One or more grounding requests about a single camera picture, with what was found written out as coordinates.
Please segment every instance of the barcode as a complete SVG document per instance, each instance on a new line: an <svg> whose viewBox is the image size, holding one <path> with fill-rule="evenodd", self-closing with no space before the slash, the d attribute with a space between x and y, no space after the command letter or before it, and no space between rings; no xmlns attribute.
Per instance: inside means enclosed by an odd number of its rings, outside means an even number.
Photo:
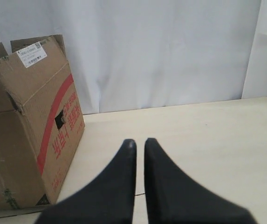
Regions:
<svg viewBox="0 0 267 224"><path fill-rule="evenodd" d="M37 48L37 49L41 48L40 43L36 43L35 45L36 45L36 48Z"/></svg>
<svg viewBox="0 0 267 224"><path fill-rule="evenodd" d="M29 61L28 64L33 64L33 63L37 62L40 58L41 58L41 56L38 56L38 57L32 59L31 61Z"/></svg>

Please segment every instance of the white curtain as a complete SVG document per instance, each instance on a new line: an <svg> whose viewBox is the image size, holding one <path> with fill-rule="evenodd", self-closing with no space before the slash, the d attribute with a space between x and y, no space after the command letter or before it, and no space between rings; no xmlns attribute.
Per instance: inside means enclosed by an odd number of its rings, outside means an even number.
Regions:
<svg viewBox="0 0 267 224"><path fill-rule="evenodd" d="M8 51L52 34L85 114L267 96L267 0L0 0Z"/></svg>

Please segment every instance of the table surface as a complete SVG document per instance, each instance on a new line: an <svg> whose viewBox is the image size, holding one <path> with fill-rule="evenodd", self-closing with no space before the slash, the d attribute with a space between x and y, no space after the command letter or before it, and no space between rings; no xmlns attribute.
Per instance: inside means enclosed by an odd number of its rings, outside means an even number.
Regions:
<svg viewBox="0 0 267 224"><path fill-rule="evenodd" d="M95 178L126 138L137 143L136 194L144 193L144 142L155 137L193 179L267 224L267 98L92 114L84 119L85 132L59 201ZM0 218L0 224L32 224L38 215ZM144 195L136 196L133 223L148 223Z"/></svg>

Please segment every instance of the red stripe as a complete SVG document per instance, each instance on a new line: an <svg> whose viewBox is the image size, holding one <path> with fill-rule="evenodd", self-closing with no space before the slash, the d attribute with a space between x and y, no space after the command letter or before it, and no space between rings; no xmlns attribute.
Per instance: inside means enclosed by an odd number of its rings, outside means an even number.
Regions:
<svg viewBox="0 0 267 224"><path fill-rule="evenodd" d="M60 88L57 92L57 95L55 96L55 99L51 105L51 109L50 109L50 112L48 115L48 120L46 122L44 134L42 137L40 152L39 152L39 155L37 156L37 165L38 165L38 169L39 169L41 175L43 174L43 170L44 170L46 154L48 152L48 143L49 143L52 128L54 126L56 113L59 109L59 106L62 102L62 99L63 99L65 93L67 92L68 88L70 87L70 85L72 83L73 83L73 78L72 78L72 75L70 74L65 79L63 84L60 86Z"/></svg>

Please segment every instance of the cardboard box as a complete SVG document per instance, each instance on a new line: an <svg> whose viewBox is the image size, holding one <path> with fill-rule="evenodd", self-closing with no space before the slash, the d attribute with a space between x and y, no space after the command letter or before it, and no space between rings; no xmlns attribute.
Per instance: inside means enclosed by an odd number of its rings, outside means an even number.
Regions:
<svg viewBox="0 0 267 224"><path fill-rule="evenodd" d="M11 45L8 56L0 43L0 210L54 204L85 126L62 36Z"/></svg>

